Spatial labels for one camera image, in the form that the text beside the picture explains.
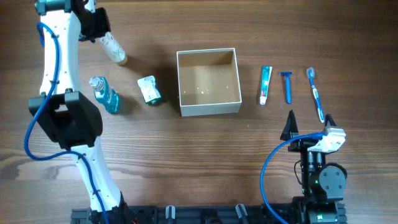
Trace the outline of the white floral lotion tube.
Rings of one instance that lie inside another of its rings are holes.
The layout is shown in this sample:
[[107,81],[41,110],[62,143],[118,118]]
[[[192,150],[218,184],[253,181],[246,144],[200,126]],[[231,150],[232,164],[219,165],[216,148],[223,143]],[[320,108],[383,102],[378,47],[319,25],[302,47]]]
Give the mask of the white floral lotion tube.
[[92,13],[94,17],[94,28],[81,37],[94,43],[99,41],[108,57],[118,65],[124,65],[127,62],[127,56],[119,42],[111,33],[108,15],[103,7],[96,8],[97,1],[83,1],[85,9]]

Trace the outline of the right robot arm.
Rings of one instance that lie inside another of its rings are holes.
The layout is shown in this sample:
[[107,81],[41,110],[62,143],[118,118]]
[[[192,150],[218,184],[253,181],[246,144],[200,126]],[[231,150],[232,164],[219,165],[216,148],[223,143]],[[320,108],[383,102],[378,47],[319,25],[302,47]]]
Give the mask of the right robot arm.
[[343,145],[346,133],[327,114],[321,134],[320,137],[295,140],[299,130],[294,112],[289,111],[280,139],[292,140],[288,151],[300,154],[303,195],[292,199],[285,216],[287,223],[348,222],[345,205],[341,203],[348,173],[343,166],[326,161],[326,155],[338,151]]

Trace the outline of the blue white toothbrush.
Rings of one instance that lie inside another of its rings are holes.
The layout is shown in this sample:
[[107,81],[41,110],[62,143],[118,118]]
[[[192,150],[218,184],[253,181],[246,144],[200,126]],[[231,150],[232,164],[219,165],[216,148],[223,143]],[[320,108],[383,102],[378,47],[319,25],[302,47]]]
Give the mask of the blue white toothbrush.
[[321,106],[318,90],[315,87],[315,83],[314,83],[315,70],[314,70],[313,67],[310,67],[310,68],[307,69],[307,78],[310,81],[313,97],[314,97],[314,100],[315,100],[315,102],[317,104],[317,111],[318,111],[319,120],[320,120],[321,123],[324,123],[325,122],[325,115],[324,115],[324,112],[323,112],[323,108]]

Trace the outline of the green white toothpaste tube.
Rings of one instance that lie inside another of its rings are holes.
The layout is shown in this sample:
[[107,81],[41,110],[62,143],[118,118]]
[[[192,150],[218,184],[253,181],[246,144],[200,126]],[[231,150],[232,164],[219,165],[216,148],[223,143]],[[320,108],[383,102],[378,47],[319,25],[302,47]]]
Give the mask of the green white toothpaste tube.
[[259,104],[264,106],[268,97],[269,83],[271,80],[272,67],[263,65],[261,69],[261,92],[259,97]]

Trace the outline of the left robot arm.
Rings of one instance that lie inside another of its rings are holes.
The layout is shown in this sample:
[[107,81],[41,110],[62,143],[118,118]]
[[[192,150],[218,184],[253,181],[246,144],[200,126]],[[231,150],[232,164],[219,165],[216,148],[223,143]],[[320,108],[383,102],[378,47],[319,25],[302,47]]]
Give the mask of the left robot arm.
[[29,100],[33,118],[24,139],[39,124],[48,138],[61,148],[53,155],[69,155],[76,164],[90,197],[86,218],[91,223],[137,223],[134,212],[112,179],[101,149],[103,121],[99,109],[81,92],[78,44],[100,40],[104,51],[116,63],[126,55],[111,35],[106,10],[95,1],[38,0],[37,30],[45,50],[44,77],[40,95]]

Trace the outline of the blue mouthwash bottle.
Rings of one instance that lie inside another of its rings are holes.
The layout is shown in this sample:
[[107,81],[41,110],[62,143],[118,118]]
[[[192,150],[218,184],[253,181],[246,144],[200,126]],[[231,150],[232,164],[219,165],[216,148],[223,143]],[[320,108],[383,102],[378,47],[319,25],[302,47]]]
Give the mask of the blue mouthwash bottle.
[[112,89],[105,77],[92,77],[89,84],[94,89],[98,103],[105,107],[110,114],[119,113],[119,95]]

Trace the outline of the blue disposable razor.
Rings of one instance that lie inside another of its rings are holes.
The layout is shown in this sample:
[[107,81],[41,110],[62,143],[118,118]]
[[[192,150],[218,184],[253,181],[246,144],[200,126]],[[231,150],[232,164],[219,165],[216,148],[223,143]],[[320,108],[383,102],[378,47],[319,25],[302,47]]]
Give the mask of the blue disposable razor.
[[286,97],[286,102],[288,104],[292,103],[291,86],[290,86],[290,77],[292,75],[293,75],[292,72],[280,72],[280,76],[285,78],[285,97]]

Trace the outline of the green white soap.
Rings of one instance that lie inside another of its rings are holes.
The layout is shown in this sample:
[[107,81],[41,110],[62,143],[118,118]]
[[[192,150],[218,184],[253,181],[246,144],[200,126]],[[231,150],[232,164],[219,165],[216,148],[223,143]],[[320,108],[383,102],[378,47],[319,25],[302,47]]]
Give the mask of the green white soap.
[[162,101],[162,96],[153,75],[138,79],[137,84],[141,89],[143,99],[147,105],[156,105]]

